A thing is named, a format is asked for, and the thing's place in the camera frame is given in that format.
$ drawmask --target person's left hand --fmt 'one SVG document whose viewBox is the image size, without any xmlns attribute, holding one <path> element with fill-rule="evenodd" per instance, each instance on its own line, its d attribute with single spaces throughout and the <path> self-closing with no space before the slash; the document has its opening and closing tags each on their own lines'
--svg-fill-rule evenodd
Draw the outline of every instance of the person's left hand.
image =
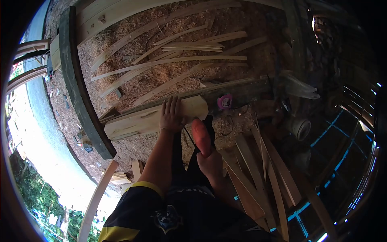
<svg viewBox="0 0 387 242">
<path fill-rule="evenodd" d="M 165 129 L 173 133 L 180 132 L 185 125 L 186 118 L 180 114 L 180 98 L 170 97 L 163 101 L 161 108 L 160 130 Z"/>
</svg>

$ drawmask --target wooden post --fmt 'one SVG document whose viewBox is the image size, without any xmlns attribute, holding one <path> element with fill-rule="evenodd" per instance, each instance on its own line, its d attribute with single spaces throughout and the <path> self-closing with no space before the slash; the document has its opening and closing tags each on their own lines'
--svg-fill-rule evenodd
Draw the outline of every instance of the wooden post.
<svg viewBox="0 0 387 242">
<path fill-rule="evenodd" d="M 75 34 L 75 7 L 70 6 L 60 19 L 59 47 L 63 79 L 71 103 L 91 143 L 105 160 L 112 159 L 116 150 L 108 139 L 91 103 L 80 67 Z"/>
<path fill-rule="evenodd" d="M 91 223 L 93 222 L 94 215 L 96 213 L 96 210 L 98 209 L 98 204 L 110 182 L 111 177 L 116 171 L 117 166 L 118 166 L 118 163 L 115 160 L 112 160 L 108 168 L 106 169 L 105 173 L 102 175 L 102 178 L 99 181 L 93 196 L 91 197 L 89 206 L 87 207 L 85 216 L 83 217 L 82 224 L 80 225 L 77 242 L 87 241 Z"/>
</svg>

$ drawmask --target lumber pile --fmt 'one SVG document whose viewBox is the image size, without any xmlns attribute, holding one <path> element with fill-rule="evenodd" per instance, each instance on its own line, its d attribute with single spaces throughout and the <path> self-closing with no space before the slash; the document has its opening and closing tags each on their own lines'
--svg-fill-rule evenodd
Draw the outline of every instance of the lumber pile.
<svg viewBox="0 0 387 242">
<path fill-rule="evenodd" d="M 301 201 L 300 192 L 270 140 L 261 134 L 258 126 L 254 126 L 251 131 L 256 144 L 249 145 L 246 138 L 240 134 L 236 138 L 233 153 L 225 150 L 219 152 L 246 214 L 268 232 L 277 227 L 282 238 L 289 241 L 284 200 L 287 207 L 295 206 Z M 259 154 L 259 161 L 254 153 Z M 273 212 L 271 204 L 274 203 L 270 203 L 267 196 L 269 184 L 274 193 L 278 213 Z"/>
<path fill-rule="evenodd" d="M 111 179 L 110 182 L 119 185 L 119 184 L 126 184 L 126 183 L 131 183 L 131 180 L 124 174 L 123 172 L 115 172 Z"/>
</svg>

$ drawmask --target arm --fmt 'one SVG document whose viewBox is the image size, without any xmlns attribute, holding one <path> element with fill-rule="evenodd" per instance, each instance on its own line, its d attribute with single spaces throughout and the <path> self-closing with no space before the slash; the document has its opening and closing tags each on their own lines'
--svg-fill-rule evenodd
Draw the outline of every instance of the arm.
<svg viewBox="0 0 387 242">
<path fill-rule="evenodd" d="M 230 191 L 227 189 L 226 180 L 222 175 L 222 156 L 213 150 L 211 155 L 204 158 L 199 152 L 196 155 L 200 170 L 208 178 L 215 195 L 227 205 L 239 209 Z"/>
<path fill-rule="evenodd" d="M 165 193 L 172 181 L 172 145 L 173 136 L 182 130 L 180 99 L 170 97 L 163 102 L 160 118 L 160 136 L 148 158 L 139 182 L 146 181 L 158 186 Z"/>
</svg>

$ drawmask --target yellow stripe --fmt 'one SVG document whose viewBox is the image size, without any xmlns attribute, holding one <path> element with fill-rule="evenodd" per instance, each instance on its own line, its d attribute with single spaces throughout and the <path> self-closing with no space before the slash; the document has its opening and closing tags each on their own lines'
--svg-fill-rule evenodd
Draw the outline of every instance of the yellow stripe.
<svg viewBox="0 0 387 242">
<path fill-rule="evenodd" d="M 136 182 L 130 188 L 132 188 L 132 187 L 149 187 L 150 189 L 152 189 L 155 192 L 157 192 L 160 195 L 161 198 L 164 198 L 164 194 L 161 191 L 161 189 L 158 186 L 154 185 L 153 183 L 145 182 L 145 181 Z"/>
<path fill-rule="evenodd" d="M 119 241 L 132 241 L 134 237 L 140 231 L 137 229 L 124 228 L 124 227 L 103 227 L 101 234 L 99 235 L 98 242 L 102 241 L 111 241 L 111 242 L 119 242 Z"/>
</svg>

